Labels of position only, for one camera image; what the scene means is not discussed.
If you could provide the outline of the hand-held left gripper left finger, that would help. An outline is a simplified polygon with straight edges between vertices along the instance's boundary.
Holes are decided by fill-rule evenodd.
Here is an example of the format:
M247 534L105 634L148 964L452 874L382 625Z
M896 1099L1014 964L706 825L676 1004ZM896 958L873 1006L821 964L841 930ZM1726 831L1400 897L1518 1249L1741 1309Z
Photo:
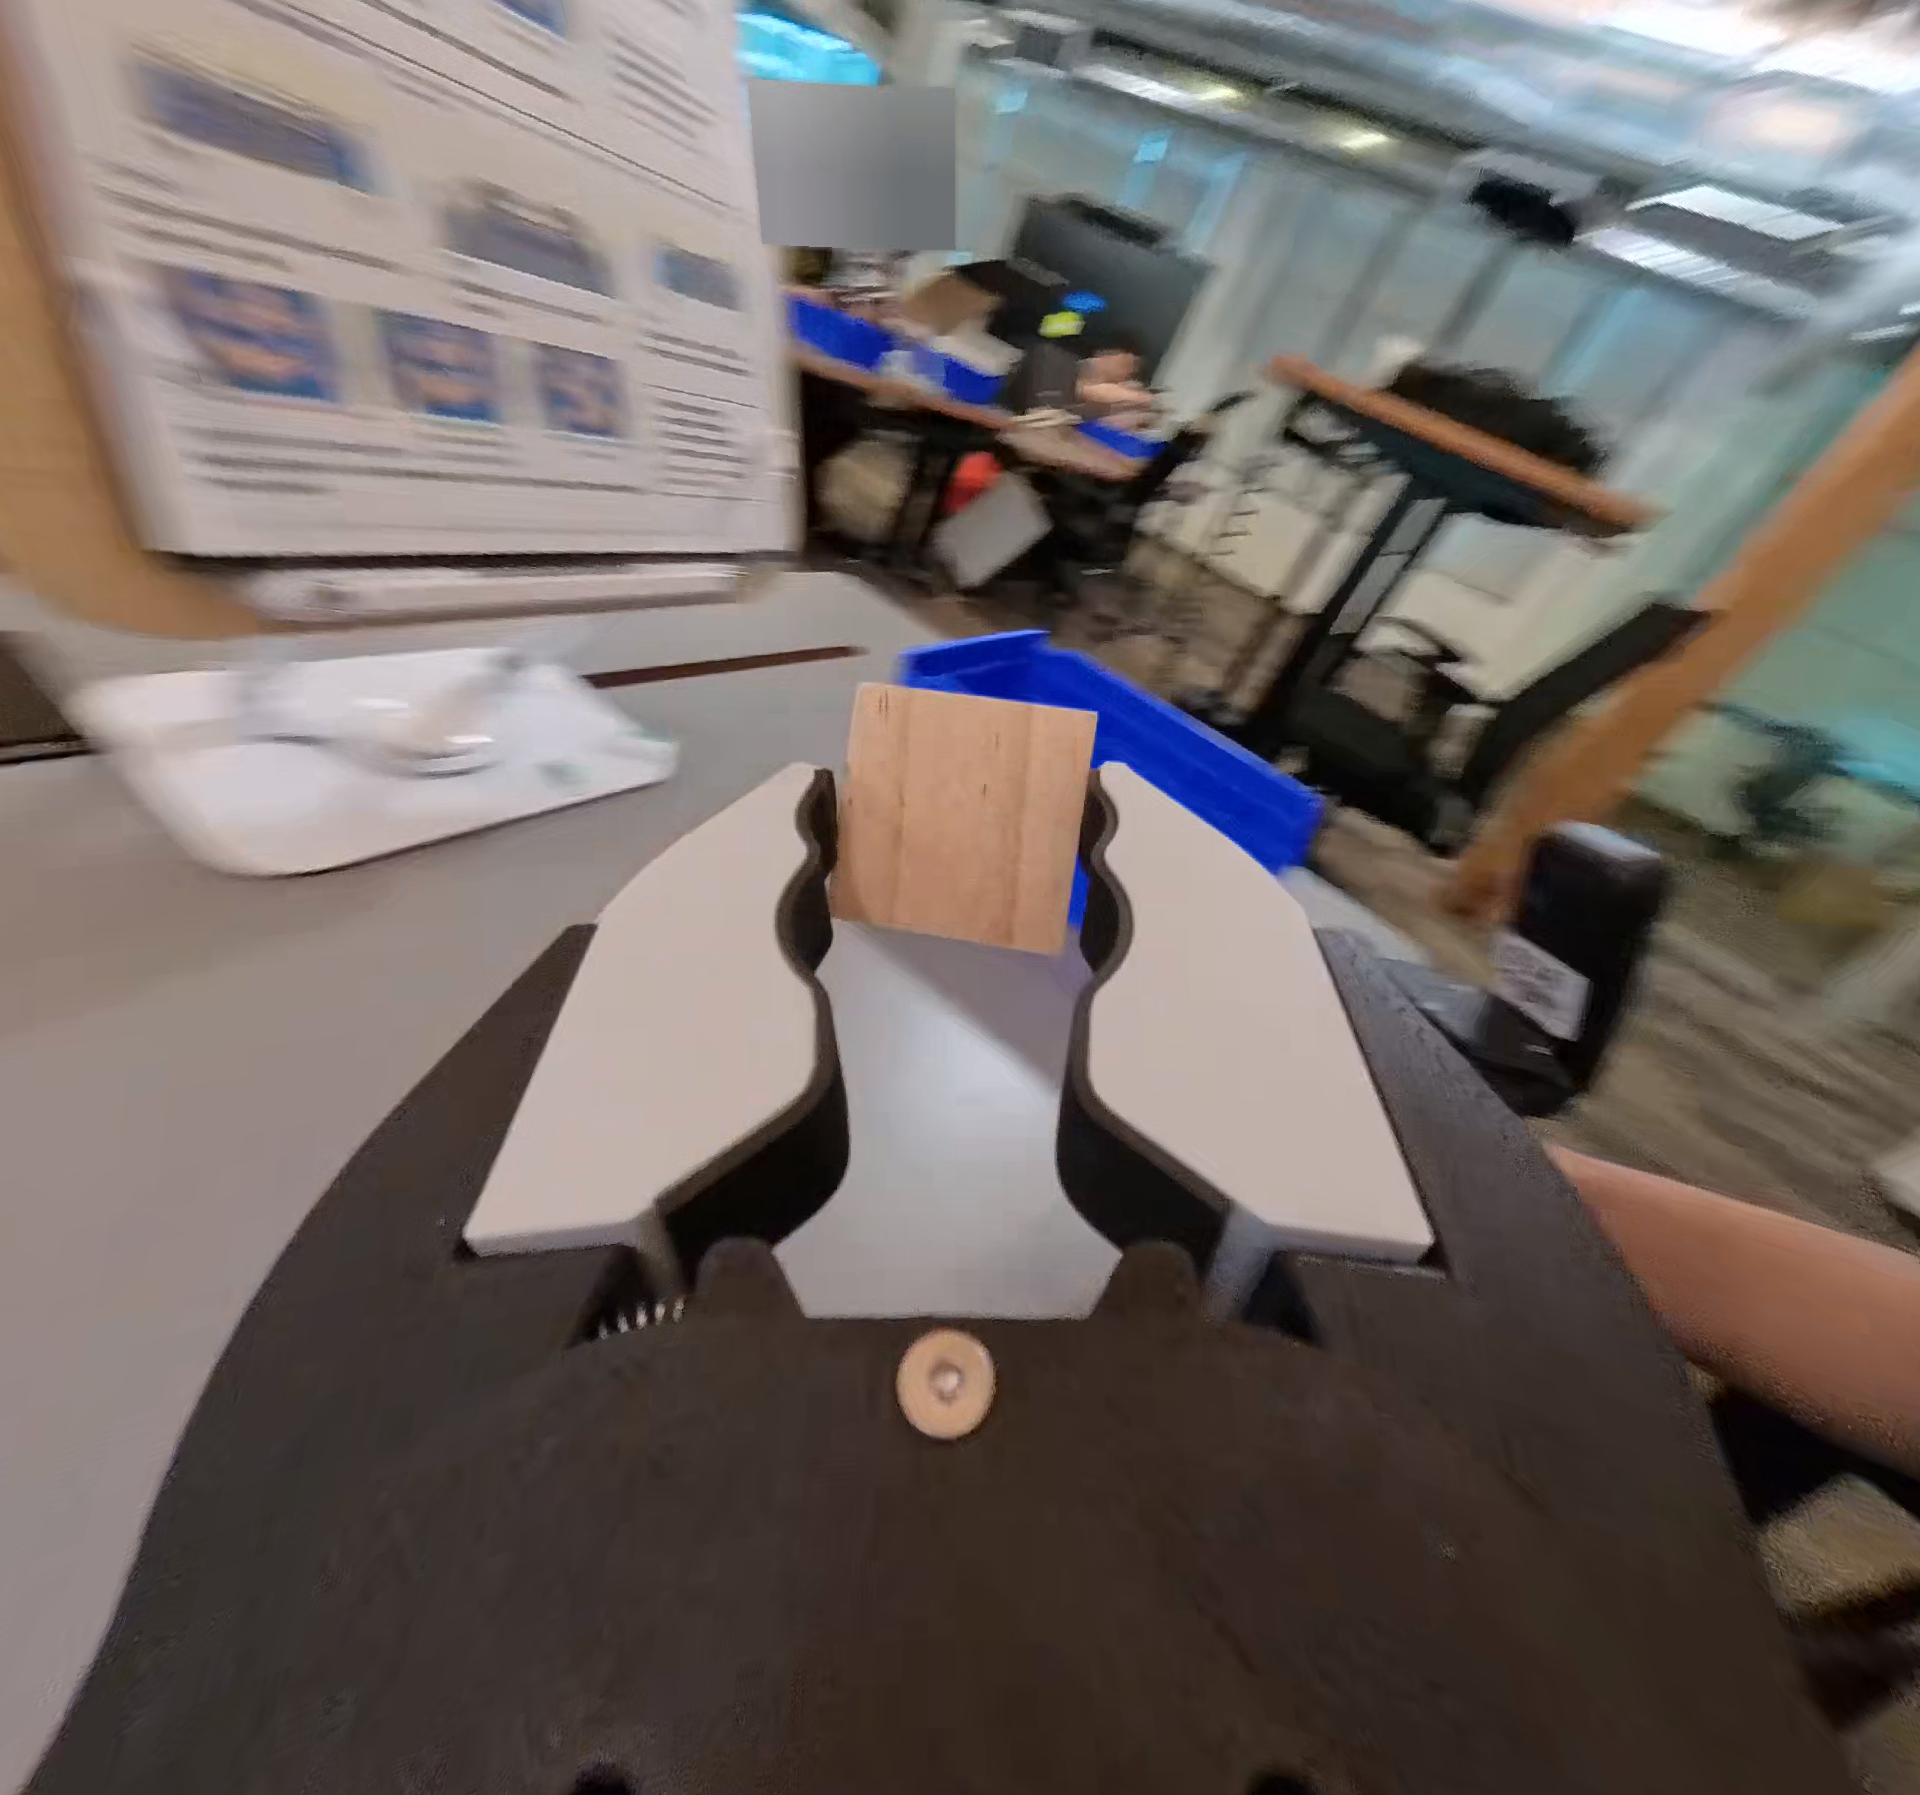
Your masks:
M835 779L793 762L614 896L468 1213L472 1254L625 1249L680 1294L713 1244L775 1244L832 1198L835 846Z

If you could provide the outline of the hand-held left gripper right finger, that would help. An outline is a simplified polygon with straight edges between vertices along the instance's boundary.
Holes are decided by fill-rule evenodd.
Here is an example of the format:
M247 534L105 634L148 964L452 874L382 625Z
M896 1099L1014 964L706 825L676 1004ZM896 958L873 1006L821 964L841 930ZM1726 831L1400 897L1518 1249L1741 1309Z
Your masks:
M1283 1256L1428 1261L1428 1207L1299 897L1120 762L1092 774L1080 867L1056 1132L1076 1216L1120 1251L1182 1251L1220 1317L1252 1313Z

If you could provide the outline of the blue striped wooden cube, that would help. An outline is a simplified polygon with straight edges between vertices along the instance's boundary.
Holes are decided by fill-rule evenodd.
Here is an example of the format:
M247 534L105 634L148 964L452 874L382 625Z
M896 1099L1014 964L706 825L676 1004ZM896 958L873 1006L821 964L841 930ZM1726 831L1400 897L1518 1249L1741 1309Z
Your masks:
M865 683L837 798L834 915L1058 953L1095 727L1080 709Z

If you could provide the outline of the person's right forearm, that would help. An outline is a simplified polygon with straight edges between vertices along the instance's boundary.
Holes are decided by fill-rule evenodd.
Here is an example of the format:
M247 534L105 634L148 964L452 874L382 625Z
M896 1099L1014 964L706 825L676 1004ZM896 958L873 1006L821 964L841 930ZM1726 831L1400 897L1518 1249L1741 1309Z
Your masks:
M1913 1254L1561 1144L1547 1152L1689 1363L1919 1475Z

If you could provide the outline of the grey desk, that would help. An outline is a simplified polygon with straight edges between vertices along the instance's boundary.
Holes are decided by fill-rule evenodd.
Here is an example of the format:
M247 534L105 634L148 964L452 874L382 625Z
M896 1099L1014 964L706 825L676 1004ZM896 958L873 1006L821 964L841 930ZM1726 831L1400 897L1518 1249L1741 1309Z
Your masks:
M204 871L101 759L5 769L2 1777L83 1678L247 1303L344 1164L510 983L933 623L837 573L620 614L569 655L680 741L663 786L380 865ZM809 1313L1064 1317L1117 1252L1054 1174L1085 966L853 928L826 966L853 1167L782 1249Z

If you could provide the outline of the wood-edged background desk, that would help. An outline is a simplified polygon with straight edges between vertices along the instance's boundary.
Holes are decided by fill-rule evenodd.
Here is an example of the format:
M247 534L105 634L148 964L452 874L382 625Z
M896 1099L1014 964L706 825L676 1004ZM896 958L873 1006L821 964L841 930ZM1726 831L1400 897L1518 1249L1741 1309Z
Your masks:
M878 411L933 416L958 423L994 439L1021 463L1109 486L1131 484L1148 471L1148 459L1120 454L1076 423L1036 422L1000 407L973 405L912 376L856 367L793 336L786 338L786 353L800 373L853 389Z
M1656 519L1653 505L1632 495L1395 392L1346 382L1307 358L1277 355L1268 378L1295 389L1300 405L1350 423L1400 486L1250 709L1245 744L1258 757L1277 759L1293 746L1296 705L1358 655L1449 519L1476 514L1576 535L1633 534Z

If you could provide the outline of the wooden document stand white base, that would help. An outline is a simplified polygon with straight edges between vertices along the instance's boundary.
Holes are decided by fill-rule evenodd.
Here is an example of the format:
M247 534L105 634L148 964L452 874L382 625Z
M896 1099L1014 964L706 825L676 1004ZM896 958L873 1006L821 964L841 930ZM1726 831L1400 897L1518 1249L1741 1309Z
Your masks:
M648 790L678 747L538 629L726 604L777 558L199 561L146 539L57 265L5 37L5 577L224 662L86 677L77 728L201 865L338 871ZM788 419L790 476L798 447Z

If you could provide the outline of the grey leaning panel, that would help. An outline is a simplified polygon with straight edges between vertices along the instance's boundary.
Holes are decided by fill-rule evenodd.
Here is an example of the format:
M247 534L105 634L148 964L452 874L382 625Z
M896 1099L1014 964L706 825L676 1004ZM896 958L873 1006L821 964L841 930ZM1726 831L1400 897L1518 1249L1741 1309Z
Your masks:
M985 588L1052 532L1042 495L1019 471L1002 473L961 510L945 514L928 555L956 590Z

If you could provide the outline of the black monitor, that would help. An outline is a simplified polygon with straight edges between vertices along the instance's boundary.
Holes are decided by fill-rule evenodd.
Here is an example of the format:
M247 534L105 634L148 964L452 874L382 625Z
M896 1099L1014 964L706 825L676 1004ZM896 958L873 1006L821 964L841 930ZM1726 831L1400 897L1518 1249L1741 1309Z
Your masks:
M1085 342L1131 342L1152 382L1214 272L1161 225L1076 194L1029 196L1013 256L1064 282Z

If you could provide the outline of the wooden post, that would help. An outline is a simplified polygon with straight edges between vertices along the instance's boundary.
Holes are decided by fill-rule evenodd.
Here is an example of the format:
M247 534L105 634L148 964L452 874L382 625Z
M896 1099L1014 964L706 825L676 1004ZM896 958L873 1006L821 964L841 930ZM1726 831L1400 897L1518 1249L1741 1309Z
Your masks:
M1532 849L1558 823L1606 825L1645 762L1799 620L1919 481L1919 353L1907 358L1768 510L1704 590L1704 620L1557 734L1500 795L1436 892L1442 911L1502 923Z

